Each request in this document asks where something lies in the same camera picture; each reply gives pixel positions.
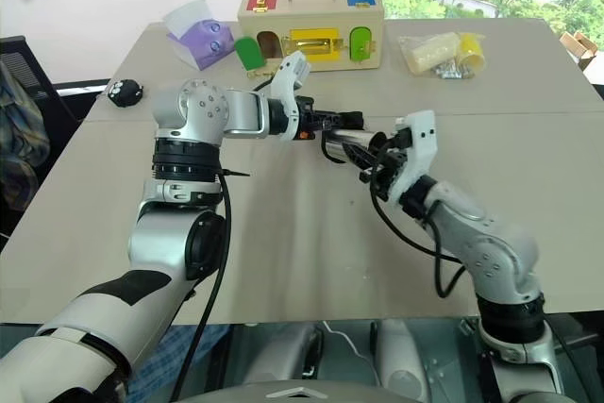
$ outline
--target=wooden box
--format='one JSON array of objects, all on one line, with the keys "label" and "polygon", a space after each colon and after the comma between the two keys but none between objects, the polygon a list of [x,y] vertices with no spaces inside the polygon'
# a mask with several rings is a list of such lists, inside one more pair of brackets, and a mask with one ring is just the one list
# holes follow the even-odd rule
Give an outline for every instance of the wooden box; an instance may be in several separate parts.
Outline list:
[{"label": "wooden box", "polygon": [[242,0],[238,20],[268,63],[296,50],[312,71],[377,68],[381,60],[381,0]]}]

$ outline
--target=table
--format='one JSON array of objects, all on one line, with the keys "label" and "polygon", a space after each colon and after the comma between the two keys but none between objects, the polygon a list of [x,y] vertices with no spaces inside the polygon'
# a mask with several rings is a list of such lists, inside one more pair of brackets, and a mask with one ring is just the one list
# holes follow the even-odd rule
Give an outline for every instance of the table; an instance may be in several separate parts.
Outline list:
[{"label": "table", "polygon": [[[468,81],[409,75],[396,37],[447,30],[486,36],[485,72]],[[148,95],[170,79],[198,76],[164,34],[149,26],[115,78],[138,80]],[[386,131],[396,115],[435,109],[440,150],[431,174],[535,235],[547,311],[603,309],[604,104],[545,23],[396,21],[387,37],[378,70],[313,73],[301,94],[320,109],[362,109],[369,128]],[[521,58],[526,49],[530,59]],[[259,83],[234,55],[203,77],[240,88]],[[97,101],[0,255],[1,322],[47,320],[126,270],[154,129],[148,99],[128,109]],[[436,296],[432,260],[387,230],[355,169],[325,160],[317,142],[225,140],[221,156],[225,167],[252,177],[228,181],[231,255],[212,323],[477,313],[468,277],[446,301]],[[410,219],[392,216],[429,244]],[[198,321],[212,282],[177,323]]]}]

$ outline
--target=green foliage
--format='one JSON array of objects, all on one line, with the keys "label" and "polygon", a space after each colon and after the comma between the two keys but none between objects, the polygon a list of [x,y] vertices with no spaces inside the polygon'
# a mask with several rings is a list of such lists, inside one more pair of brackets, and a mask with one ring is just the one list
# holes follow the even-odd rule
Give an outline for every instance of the green foliage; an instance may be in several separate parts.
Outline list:
[{"label": "green foliage", "polygon": [[[445,5],[449,0],[382,0],[387,18],[480,18],[481,9],[468,11]],[[483,0],[495,4],[497,17],[543,18],[556,34],[580,31],[604,49],[604,0]]]}]

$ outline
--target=wire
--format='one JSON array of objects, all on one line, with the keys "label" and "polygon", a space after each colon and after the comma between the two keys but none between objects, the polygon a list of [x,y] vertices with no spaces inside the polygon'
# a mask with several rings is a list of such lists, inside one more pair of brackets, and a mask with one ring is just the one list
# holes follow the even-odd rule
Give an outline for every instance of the wire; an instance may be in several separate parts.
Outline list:
[{"label": "wire", "polygon": [[430,226],[430,228],[432,229],[432,235],[434,235],[434,244],[435,244],[434,252],[436,254],[436,257],[434,257],[434,287],[436,288],[436,294],[439,297],[441,297],[442,299],[445,299],[446,297],[449,297],[449,295],[451,293],[453,293],[453,290],[455,290],[455,286],[457,285],[458,280],[465,272],[465,267],[460,266],[460,268],[456,271],[453,278],[451,278],[451,281],[449,282],[449,284],[443,290],[443,282],[442,282],[442,276],[441,276],[441,268],[442,268],[442,260],[443,260],[441,232],[439,231],[439,229],[436,227],[436,224],[429,216],[427,216],[426,219],[424,219],[424,222]]},{"label": "wire", "polygon": [[587,401],[589,401],[589,403],[594,403],[596,401],[596,399],[594,398],[594,396],[591,393],[591,388],[587,387],[587,381],[585,379],[585,376],[579,371],[579,365],[577,364],[577,358],[575,358],[575,353],[573,353],[570,350],[570,347],[566,343],[566,340],[560,334],[558,329],[553,326],[553,324],[551,322],[551,316],[545,315],[545,319],[547,320],[547,325],[549,326],[552,333],[554,334],[554,337],[556,337],[556,340],[558,340],[558,342],[560,343],[560,346],[564,350],[564,354],[566,355],[568,360],[570,360],[571,365],[575,369],[577,378],[579,379],[579,382],[581,383],[581,386],[583,387],[583,391],[585,392],[585,395],[587,396]]},{"label": "wire", "polygon": [[228,248],[230,246],[230,229],[231,229],[231,207],[230,207],[230,195],[228,193],[227,180],[223,174],[218,174],[218,179],[220,180],[220,185],[223,189],[223,195],[225,198],[225,239],[223,242],[223,253],[220,259],[220,263],[218,264],[218,273],[216,274],[216,280],[214,281],[214,286],[211,289],[210,298],[206,303],[206,308],[204,309],[204,313],[199,320],[199,324],[197,325],[197,329],[195,330],[195,334],[191,339],[191,345],[189,346],[189,350],[187,351],[187,355],[185,356],[185,360],[180,366],[180,371],[178,372],[178,378],[176,379],[176,383],[174,385],[174,389],[172,391],[172,395],[170,396],[170,401],[177,401],[180,397],[180,391],[182,390],[182,385],[185,382],[185,377],[187,376],[187,372],[191,367],[191,362],[193,361],[193,356],[195,354],[195,350],[199,345],[199,340],[201,339],[201,335],[204,332],[204,328],[208,323],[208,318],[210,318],[211,309],[214,306],[214,302],[216,302],[216,296],[218,295],[218,291],[220,290],[220,284],[223,281],[223,276],[225,275],[225,270],[227,268],[227,259],[228,259]]},{"label": "wire", "polygon": [[[393,224],[393,222],[390,220],[388,215],[386,215],[386,213],[383,211],[383,209],[381,208],[381,206],[378,203],[378,196],[376,194],[377,183],[378,183],[378,167],[379,167],[380,163],[383,161],[384,157],[386,156],[386,152],[388,151],[388,147],[390,146],[390,144],[391,144],[391,141],[387,141],[385,144],[383,144],[381,146],[381,148],[379,148],[379,151],[377,152],[376,160],[374,160],[374,164],[371,169],[371,180],[369,182],[369,194],[371,194],[371,203],[373,204],[374,208],[376,209],[377,215],[381,218],[382,221],[384,221],[384,224],[386,224],[388,226],[388,228],[400,240],[402,240],[404,243],[410,245],[414,249],[417,249],[420,252],[423,252],[424,254],[427,254],[427,255],[430,255],[431,257],[436,258],[437,255],[434,251],[428,249],[427,247],[423,247],[421,244],[416,243],[414,240],[405,236],[398,228],[396,228],[396,226]],[[461,263],[455,257],[448,257],[447,255],[441,255],[440,258],[441,258],[441,260],[452,261],[454,263]]]},{"label": "wire", "polygon": [[376,370],[376,367],[375,367],[373,361],[370,358],[368,358],[367,356],[362,355],[359,352],[359,350],[357,349],[357,346],[355,345],[355,343],[344,332],[341,332],[340,330],[333,330],[327,321],[323,321],[323,326],[325,326],[325,329],[327,329],[327,332],[329,332],[330,334],[340,335],[341,337],[344,337],[344,339],[346,340],[348,345],[350,345],[350,349],[352,349],[352,352],[354,353],[354,355],[357,356],[358,358],[363,359],[365,362],[367,362],[369,364],[369,366],[371,367],[371,371],[374,373],[374,379],[376,380],[376,385],[381,387],[381,380],[379,379],[378,370]]},{"label": "wire", "polygon": [[264,87],[266,87],[267,85],[269,85],[271,82],[273,82],[273,78],[270,77],[268,79],[266,79],[264,82],[262,82],[260,85],[256,86],[255,89],[252,90],[252,92],[259,92],[260,90],[262,90]]}]

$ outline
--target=purple tissue box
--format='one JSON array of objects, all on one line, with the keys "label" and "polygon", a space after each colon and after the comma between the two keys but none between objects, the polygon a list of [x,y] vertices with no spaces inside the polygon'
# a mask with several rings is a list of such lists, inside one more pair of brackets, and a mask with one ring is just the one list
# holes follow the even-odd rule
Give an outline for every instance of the purple tissue box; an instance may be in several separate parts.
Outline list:
[{"label": "purple tissue box", "polygon": [[206,19],[191,26],[178,39],[169,33],[178,57],[192,67],[203,70],[235,50],[235,41],[225,23]]}]

